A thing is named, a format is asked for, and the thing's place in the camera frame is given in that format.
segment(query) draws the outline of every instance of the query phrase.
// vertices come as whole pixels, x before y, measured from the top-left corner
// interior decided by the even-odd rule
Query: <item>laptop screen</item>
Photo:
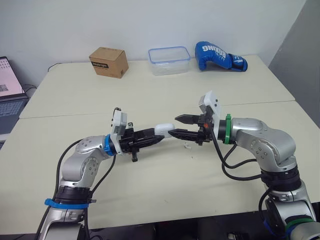
[[[23,94],[22,89],[14,71],[6,57],[0,58],[0,97]]]

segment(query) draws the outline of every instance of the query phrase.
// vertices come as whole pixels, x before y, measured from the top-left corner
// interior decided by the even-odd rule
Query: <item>laptop keyboard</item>
[[[18,114],[25,101],[13,101],[0,103],[0,117]]]

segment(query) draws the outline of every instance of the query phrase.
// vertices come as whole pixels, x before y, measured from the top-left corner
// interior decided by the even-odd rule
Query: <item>small white object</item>
[[[149,49],[148,58],[152,73],[156,76],[185,73],[189,70],[191,59],[184,46]]]
[[[154,135],[162,135],[165,138],[171,138],[172,136],[168,133],[170,130],[174,130],[175,125],[173,123],[162,123],[158,124],[154,128]]]
[[[189,146],[189,144],[185,141],[183,143],[183,146],[186,148],[186,149],[192,149],[192,147]]]

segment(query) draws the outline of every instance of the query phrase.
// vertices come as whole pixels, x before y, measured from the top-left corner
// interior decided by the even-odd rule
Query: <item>blue ring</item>
[[[52,201],[51,198],[47,198],[44,201],[44,205],[51,206],[55,209],[87,209],[89,207],[89,203],[84,204],[62,204],[62,203],[56,203]]]
[[[114,156],[115,154],[112,152],[111,147],[109,145],[109,141],[110,141],[110,134],[108,134],[107,136],[105,136],[104,139],[104,151],[109,155],[109,156]]]

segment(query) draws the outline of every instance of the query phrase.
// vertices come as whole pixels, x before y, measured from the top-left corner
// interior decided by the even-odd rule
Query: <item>printed label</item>
[[[92,63],[92,66],[94,67],[105,68],[105,69],[109,68],[108,64],[106,63],[100,63],[100,62],[94,62],[94,61],[92,61],[91,63]]]
[[[212,46],[212,45],[205,45],[202,46],[202,50],[204,52],[206,51],[215,51],[215,53],[223,58],[223,60],[226,58],[226,52],[223,51],[221,48],[217,46]]]

